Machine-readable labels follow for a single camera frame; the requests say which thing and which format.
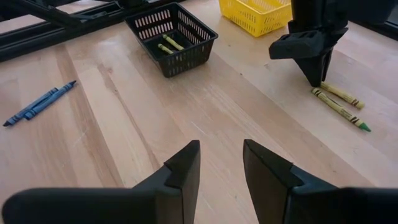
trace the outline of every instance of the wooden table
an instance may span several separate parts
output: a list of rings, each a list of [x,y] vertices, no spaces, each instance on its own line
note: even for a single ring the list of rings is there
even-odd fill
[[[76,2],[67,11],[90,2]],[[244,178],[254,139],[337,186],[398,187],[398,43],[349,24],[327,81],[366,102],[359,130],[310,93],[280,29],[253,38],[217,0],[183,3],[215,30],[209,61],[164,78],[124,23],[0,64],[0,121],[51,88],[77,86],[32,121],[0,128],[0,202],[31,187],[132,187],[201,141],[196,223],[257,223]],[[22,17],[0,32],[32,23]]]

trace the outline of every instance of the yellow-green crayon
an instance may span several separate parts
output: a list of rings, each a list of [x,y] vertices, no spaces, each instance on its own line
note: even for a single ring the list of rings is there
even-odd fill
[[[166,34],[163,34],[163,38],[169,42],[171,45],[173,45],[176,49],[178,50],[183,50],[184,48],[179,45],[178,43],[176,43],[176,41],[174,41],[173,39],[171,39],[169,36],[167,36]]]
[[[339,113],[340,115],[342,115],[343,117],[345,117],[348,121],[350,121],[351,123],[355,124],[357,127],[359,127],[362,130],[365,131],[369,131],[371,132],[371,130],[369,129],[369,127],[359,118],[357,118],[356,116],[352,115],[349,111],[347,111],[344,107],[342,107],[341,105],[339,105],[338,103],[336,103],[334,100],[332,100],[331,98],[329,98],[328,96],[326,96],[326,94],[322,93],[322,91],[320,91],[318,88],[314,88],[312,90],[312,93],[317,96],[319,99],[321,99],[323,102],[325,102],[328,106],[330,106],[332,109],[334,109],[335,111],[337,111],[337,113]]]
[[[322,82],[321,83],[321,88],[326,90],[326,91],[331,92],[332,94],[334,94],[334,95],[336,95],[338,97],[340,97],[341,99],[347,101],[349,104],[357,107],[358,109],[362,109],[362,108],[365,107],[365,103],[359,101],[355,97],[345,93],[343,90],[340,90],[340,89],[338,89],[338,88],[336,88],[336,87],[334,87],[334,86],[332,86],[330,84]]]
[[[166,46],[164,46],[163,44],[158,44],[157,47],[162,49],[164,52],[167,52],[168,54],[173,54],[173,52],[170,49],[168,49]]]

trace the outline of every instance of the crayon wrapper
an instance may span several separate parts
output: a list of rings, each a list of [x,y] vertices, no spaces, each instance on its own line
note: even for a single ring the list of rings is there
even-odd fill
[[[157,46],[158,48],[162,49],[164,52],[167,52],[168,54],[173,54],[173,52],[170,49],[168,49],[166,46],[162,44],[158,44]]]
[[[328,106],[333,108],[337,113],[339,113],[340,115],[345,117],[348,121],[351,122],[351,120],[355,117],[350,112],[348,112],[346,109],[344,109],[342,106],[340,106],[337,102],[335,102],[334,100],[332,100],[331,98],[326,96],[326,94],[320,93],[318,95],[318,98],[321,99],[322,101],[324,101]],[[353,124],[355,124],[355,126],[359,127],[359,125],[361,125],[362,123],[363,123],[363,121],[361,121],[360,119],[357,118],[357,121],[355,123],[353,123]]]
[[[360,103],[360,101],[358,99],[356,99],[355,97],[345,93],[344,91],[333,87],[327,83],[322,82],[321,83],[321,88],[323,88],[326,91],[329,91],[337,96],[339,96],[340,98],[342,98],[343,100],[347,101],[350,104],[353,104],[355,100],[358,101],[358,103],[356,105],[354,105],[357,108],[363,108],[363,103]]]
[[[183,50],[183,49],[184,49],[181,45],[179,45],[178,43],[176,43],[176,41],[174,41],[173,39],[171,39],[169,36],[164,35],[163,38],[164,38],[165,40],[167,40],[167,42],[169,42],[171,45],[173,45],[176,49],[178,49],[178,50]]]

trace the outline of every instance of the yellow basket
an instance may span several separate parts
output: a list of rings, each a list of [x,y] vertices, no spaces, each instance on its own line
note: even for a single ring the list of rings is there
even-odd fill
[[[219,0],[223,16],[255,37],[286,26],[292,18],[290,0]]]

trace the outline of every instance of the black basket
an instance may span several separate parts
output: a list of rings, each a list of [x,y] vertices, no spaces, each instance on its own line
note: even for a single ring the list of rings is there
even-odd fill
[[[209,59],[213,42],[218,37],[218,34],[176,2],[127,17],[126,22],[167,78],[205,63]],[[184,49],[175,49],[163,39],[163,34],[167,34]],[[158,48],[158,44],[163,44],[174,53],[165,53]]]

